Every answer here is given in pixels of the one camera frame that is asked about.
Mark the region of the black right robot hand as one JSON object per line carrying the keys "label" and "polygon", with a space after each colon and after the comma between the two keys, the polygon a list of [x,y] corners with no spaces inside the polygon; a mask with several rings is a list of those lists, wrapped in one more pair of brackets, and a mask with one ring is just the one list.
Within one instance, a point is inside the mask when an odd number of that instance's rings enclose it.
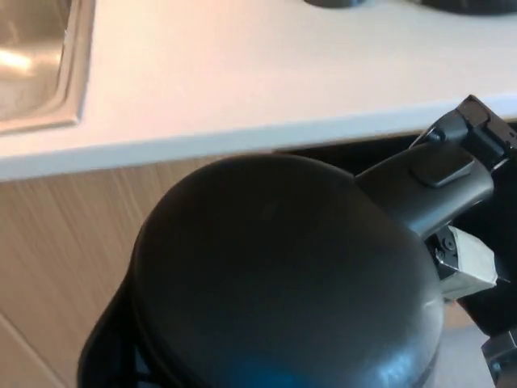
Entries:
{"label": "black right robot hand", "polygon": [[478,237],[495,254],[502,279],[460,299],[459,304],[487,336],[516,328],[516,124],[497,116],[469,95],[414,140],[456,142],[479,160],[494,181],[492,196],[457,217],[453,225]]}

